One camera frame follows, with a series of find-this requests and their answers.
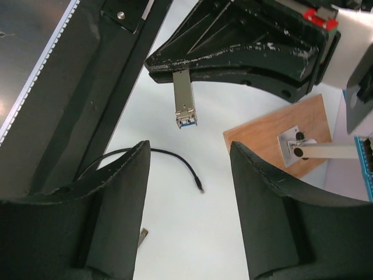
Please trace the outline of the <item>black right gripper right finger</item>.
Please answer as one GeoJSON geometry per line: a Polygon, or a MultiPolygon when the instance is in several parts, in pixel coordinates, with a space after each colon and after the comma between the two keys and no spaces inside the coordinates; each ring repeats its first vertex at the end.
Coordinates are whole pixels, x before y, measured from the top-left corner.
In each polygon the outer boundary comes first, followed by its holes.
{"type": "Polygon", "coordinates": [[[251,279],[371,279],[372,203],[314,187],[240,142],[231,171],[251,279]]]}

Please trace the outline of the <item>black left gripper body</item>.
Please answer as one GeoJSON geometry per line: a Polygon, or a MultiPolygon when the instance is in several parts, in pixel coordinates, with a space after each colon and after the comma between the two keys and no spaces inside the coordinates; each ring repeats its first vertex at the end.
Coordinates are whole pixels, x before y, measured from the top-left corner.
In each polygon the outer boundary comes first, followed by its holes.
{"type": "Polygon", "coordinates": [[[372,1],[305,1],[303,18],[328,33],[316,84],[372,88],[372,1]]]}

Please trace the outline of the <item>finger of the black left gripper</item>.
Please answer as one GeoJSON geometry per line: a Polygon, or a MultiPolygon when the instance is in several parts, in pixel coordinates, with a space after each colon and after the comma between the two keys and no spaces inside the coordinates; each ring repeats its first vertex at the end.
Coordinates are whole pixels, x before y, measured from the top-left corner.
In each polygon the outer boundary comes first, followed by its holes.
{"type": "Polygon", "coordinates": [[[321,65],[302,81],[286,76],[283,73],[252,66],[218,66],[171,68],[167,65],[148,67],[149,76],[157,83],[173,82],[173,73],[187,69],[192,82],[222,82],[246,85],[264,90],[285,101],[295,103],[309,94],[326,73],[326,66],[321,65]]]}
{"type": "Polygon", "coordinates": [[[302,81],[320,67],[326,31],[297,1],[199,1],[145,67],[256,67],[302,81]]]}

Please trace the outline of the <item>silver SFP transceiver plug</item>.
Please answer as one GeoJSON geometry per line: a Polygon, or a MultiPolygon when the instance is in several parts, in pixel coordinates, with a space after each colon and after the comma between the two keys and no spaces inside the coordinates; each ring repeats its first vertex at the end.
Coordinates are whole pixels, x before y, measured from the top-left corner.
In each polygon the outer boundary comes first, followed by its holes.
{"type": "Polygon", "coordinates": [[[179,129],[197,125],[198,119],[193,98],[193,88],[188,69],[173,73],[175,120],[179,129]]]}

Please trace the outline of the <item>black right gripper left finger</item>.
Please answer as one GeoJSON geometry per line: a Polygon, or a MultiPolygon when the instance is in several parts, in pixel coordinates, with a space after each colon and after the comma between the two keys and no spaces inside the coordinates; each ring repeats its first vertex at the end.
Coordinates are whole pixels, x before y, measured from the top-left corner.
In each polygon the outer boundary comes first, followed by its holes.
{"type": "Polygon", "coordinates": [[[140,141],[52,193],[1,199],[1,278],[132,279],[149,170],[140,141]]]}

